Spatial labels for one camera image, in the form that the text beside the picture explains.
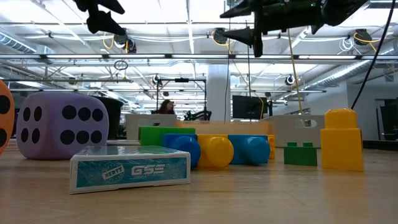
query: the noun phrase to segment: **yellow wire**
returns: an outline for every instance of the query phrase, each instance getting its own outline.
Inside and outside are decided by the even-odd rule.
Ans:
[[[287,29],[287,35],[289,36],[290,56],[292,57],[293,74],[294,74],[294,81],[295,81],[295,83],[296,83],[297,98],[298,98],[298,106],[300,107],[300,112],[301,112],[301,114],[304,114],[304,113],[303,113],[303,108],[302,108],[302,105],[301,105],[301,97],[300,97],[299,83],[298,83],[298,81],[297,81],[296,67],[295,67],[295,64],[294,64],[292,39],[290,38],[290,29]]]
[[[376,48],[373,46],[373,44],[372,43],[370,43],[371,44],[371,47],[373,48],[373,50],[375,51],[375,52],[377,52],[377,50],[376,50]]]
[[[111,48],[113,47],[113,37],[112,37],[112,44],[111,44],[111,46],[110,46],[110,47],[108,47],[108,46],[106,45],[106,43],[105,43],[105,39],[103,39],[103,40],[102,40],[102,43],[104,44],[104,47],[105,47],[105,48],[107,48],[107,49],[111,49]]]
[[[359,38],[357,38],[357,35],[358,35],[358,33],[355,33],[354,34],[354,38],[359,40],[359,41],[361,41],[361,42],[364,42],[364,43],[376,43],[376,42],[380,41],[380,40],[363,40],[363,39],[359,39]]]
[[[226,46],[226,48],[228,49],[228,53],[231,54],[231,51],[229,50],[229,43],[226,43],[226,44],[219,44],[219,43],[217,43],[217,42],[214,40],[213,36],[214,36],[214,31],[211,33],[211,38],[213,39],[214,43],[216,43],[217,45],[220,45],[220,46]],[[241,71],[239,71],[238,66],[236,65],[236,63],[235,63],[235,61],[234,61],[233,59],[232,59],[232,62],[234,63],[234,65],[235,65],[237,71],[239,72],[239,75],[240,75],[241,78],[243,79],[243,81],[246,83],[247,86],[249,86],[249,84],[248,84],[247,81],[244,79],[244,77],[243,77]],[[259,98],[259,100],[261,101],[261,104],[262,104],[262,105],[261,105],[260,119],[262,119],[262,114],[263,114],[263,112],[264,112],[264,100],[262,100],[261,97],[260,97],[259,95],[257,95],[256,92],[253,92],[253,93],[254,93],[254,94]]]

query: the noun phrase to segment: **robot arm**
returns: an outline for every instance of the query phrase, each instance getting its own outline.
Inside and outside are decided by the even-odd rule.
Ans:
[[[244,0],[224,12],[221,18],[248,16],[254,12],[254,29],[229,30],[223,35],[254,48],[262,55],[262,34],[300,26],[311,26],[315,34],[324,24],[337,26],[368,0]]]

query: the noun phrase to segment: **black cable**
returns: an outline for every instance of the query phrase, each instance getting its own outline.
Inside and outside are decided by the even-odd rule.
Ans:
[[[229,18],[229,30],[231,30],[231,18]],[[224,123],[226,121],[226,94],[228,92],[228,86],[230,86],[229,84],[229,49],[231,47],[231,39],[228,39],[228,67],[226,69],[226,86],[225,86],[225,101],[224,101]],[[228,100],[228,105],[229,107],[231,107],[231,99]]]
[[[365,79],[363,80],[362,85],[361,85],[361,88],[359,89],[359,92],[358,92],[358,94],[356,95],[356,98],[355,98],[355,100],[354,100],[354,103],[353,103],[353,105],[351,106],[351,109],[352,109],[352,110],[354,109],[355,104],[356,104],[356,102],[357,102],[358,99],[359,99],[359,96],[361,96],[362,91],[363,91],[363,89],[364,89],[364,87],[365,87],[365,84],[366,84],[366,82],[367,82],[367,80],[368,80],[368,77],[369,77],[369,75],[370,75],[370,73],[371,73],[371,70],[372,70],[374,64],[376,63],[377,56],[379,55],[379,52],[380,52],[381,47],[382,47],[382,45],[383,45],[384,39],[386,38],[387,31],[388,31],[388,27],[389,27],[389,25],[390,25],[391,18],[392,18],[392,13],[394,12],[395,6],[396,6],[396,2],[395,2],[395,0],[394,0],[394,1],[391,2],[390,14],[388,15],[388,19],[387,19],[387,22],[386,22],[386,27],[384,28],[383,35],[381,36],[381,39],[380,39],[380,42],[379,42],[379,47],[377,48],[377,51],[376,51],[376,53],[374,54],[374,58],[373,58],[372,63],[371,63],[371,65],[370,65],[369,69],[368,69],[368,72],[367,72],[366,75],[365,75]]]

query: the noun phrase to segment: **black dot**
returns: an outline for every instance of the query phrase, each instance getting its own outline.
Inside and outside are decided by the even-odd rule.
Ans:
[[[102,140],[102,134],[100,131],[94,131],[91,134],[91,142],[93,142],[94,144],[99,143]]]
[[[29,131],[27,130],[27,128],[24,128],[21,132],[22,142],[26,142],[28,137],[29,137]]]
[[[76,108],[74,106],[68,105],[66,107],[63,108],[62,110],[62,116],[65,119],[73,119],[76,117]]]
[[[30,108],[24,109],[24,121],[28,121],[30,119]]]
[[[79,131],[76,135],[76,140],[80,144],[86,144],[90,138],[87,131]]]
[[[71,130],[64,130],[61,133],[60,139],[61,142],[66,145],[72,144],[72,142],[75,140],[75,133],[73,133]]]
[[[4,95],[0,96],[0,114],[6,114],[10,110],[10,99]]]
[[[33,117],[35,118],[35,121],[40,121],[40,119],[42,118],[42,108],[41,107],[39,107],[39,106],[36,107]]]
[[[7,141],[7,132],[3,128],[0,128],[0,147],[6,144]]]
[[[40,139],[40,131],[35,128],[32,132],[32,142],[36,144]]]
[[[95,109],[93,111],[93,119],[95,121],[102,121],[103,118],[104,118],[104,113],[100,109]]]
[[[79,110],[79,118],[80,118],[82,121],[87,121],[87,120],[90,118],[90,116],[91,116],[91,111],[90,111],[90,109],[88,109],[88,108],[81,108],[81,109]]]

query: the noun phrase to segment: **toy block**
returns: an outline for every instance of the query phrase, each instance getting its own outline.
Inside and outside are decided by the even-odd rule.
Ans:
[[[191,154],[191,168],[197,166],[200,158],[200,145],[196,134],[163,134],[162,146]]]
[[[288,142],[284,147],[284,160],[290,165],[317,166],[317,149],[312,142],[305,142],[302,147],[298,147],[296,142]]]
[[[322,167],[338,170],[364,170],[362,136],[356,113],[351,109],[326,112],[321,130]]]
[[[271,149],[271,153],[269,154],[269,159],[275,159],[275,154],[276,154],[276,151],[275,151],[275,136],[268,135],[267,137],[268,137],[268,144],[269,144],[269,147]]]
[[[271,149],[267,136],[230,134],[228,139],[234,147],[231,164],[259,165],[268,162]]]
[[[198,168],[226,167],[234,156],[234,147],[226,134],[198,134]]]
[[[138,133],[141,146],[161,146],[162,134],[195,134],[195,128],[141,126]]]

